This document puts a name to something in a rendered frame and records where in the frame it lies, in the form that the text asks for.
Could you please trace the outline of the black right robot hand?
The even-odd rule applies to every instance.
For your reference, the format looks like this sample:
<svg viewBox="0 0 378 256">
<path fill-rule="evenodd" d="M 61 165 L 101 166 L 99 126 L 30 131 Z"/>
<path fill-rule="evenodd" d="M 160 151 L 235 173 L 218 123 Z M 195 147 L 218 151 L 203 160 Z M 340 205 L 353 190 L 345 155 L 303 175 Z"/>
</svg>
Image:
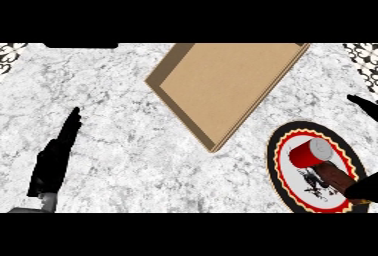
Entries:
<svg viewBox="0 0 378 256">
<path fill-rule="evenodd" d="M 359 105 L 365 113 L 378 122 L 378 105 L 356 95 L 347 95 L 347 99 Z M 378 203 L 378 172 L 346 189 L 346 197 Z"/>
</svg>

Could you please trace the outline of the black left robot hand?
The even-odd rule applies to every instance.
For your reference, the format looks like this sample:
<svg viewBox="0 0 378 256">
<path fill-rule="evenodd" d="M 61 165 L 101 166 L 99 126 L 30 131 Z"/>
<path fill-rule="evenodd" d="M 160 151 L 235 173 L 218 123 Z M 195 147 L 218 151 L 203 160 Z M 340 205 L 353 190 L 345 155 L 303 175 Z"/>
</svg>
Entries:
<svg viewBox="0 0 378 256">
<path fill-rule="evenodd" d="M 71 148 L 82 127 L 80 119 L 80 108 L 76 107 L 65 120 L 58 137 L 49 141 L 37 155 L 37 164 L 27 192 L 29 197 L 39 197 L 45 193 L 57 193 L 61 189 Z"/>
</svg>

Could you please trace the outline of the brown bottle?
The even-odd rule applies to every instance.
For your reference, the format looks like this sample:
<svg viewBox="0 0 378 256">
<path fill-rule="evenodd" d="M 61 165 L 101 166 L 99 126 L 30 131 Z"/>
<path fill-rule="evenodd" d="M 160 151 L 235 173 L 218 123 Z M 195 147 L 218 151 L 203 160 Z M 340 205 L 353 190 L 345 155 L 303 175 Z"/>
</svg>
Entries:
<svg viewBox="0 0 378 256">
<path fill-rule="evenodd" d="M 321 179 L 337 189 L 353 205 L 370 204 L 368 199 L 352 198 L 347 196 L 347 189 L 356 184 L 355 179 L 331 162 L 322 162 L 315 166 L 315 172 Z"/>
</svg>

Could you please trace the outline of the red can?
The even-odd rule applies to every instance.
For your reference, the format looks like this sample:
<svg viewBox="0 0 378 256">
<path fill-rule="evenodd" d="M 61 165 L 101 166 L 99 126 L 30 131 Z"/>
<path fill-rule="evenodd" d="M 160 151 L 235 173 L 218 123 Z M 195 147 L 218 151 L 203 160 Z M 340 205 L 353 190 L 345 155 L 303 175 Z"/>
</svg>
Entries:
<svg viewBox="0 0 378 256">
<path fill-rule="evenodd" d="M 312 138 L 290 151 L 290 161 L 297 168 L 308 168 L 333 158 L 334 150 L 328 141 Z"/>
</svg>

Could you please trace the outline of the tan cardboard box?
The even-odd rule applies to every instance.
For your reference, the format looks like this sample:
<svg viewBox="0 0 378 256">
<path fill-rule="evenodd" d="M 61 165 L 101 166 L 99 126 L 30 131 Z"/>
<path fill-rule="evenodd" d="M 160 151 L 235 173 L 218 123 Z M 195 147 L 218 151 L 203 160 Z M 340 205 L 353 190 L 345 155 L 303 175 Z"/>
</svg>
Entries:
<svg viewBox="0 0 378 256">
<path fill-rule="evenodd" d="M 209 151 L 220 150 L 309 49 L 306 43 L 178 43 L 147 84 Z"/>
</svg>

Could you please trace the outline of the black rimmed decorated plate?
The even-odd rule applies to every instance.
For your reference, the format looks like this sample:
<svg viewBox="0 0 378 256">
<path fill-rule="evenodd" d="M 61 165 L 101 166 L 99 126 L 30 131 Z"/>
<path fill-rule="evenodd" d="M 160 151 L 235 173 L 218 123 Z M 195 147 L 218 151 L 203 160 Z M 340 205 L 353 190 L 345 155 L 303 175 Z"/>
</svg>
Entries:
<svg viewBox="0 0 378 256">
<path fill-rule="evenodd" d="M 355 205 L 314 169 L 299 168 L 290 161 L 291 151 L 314 138 L 331 144 L 330 161 L 352 179 L 367 177 L 359 156 L 339 134 L 315 122 L 294 121 L 277 129 L 268 143 L 268 171 L 277 193 L 294 213 L 367 213 L 370 204 Z"/>
</svg>

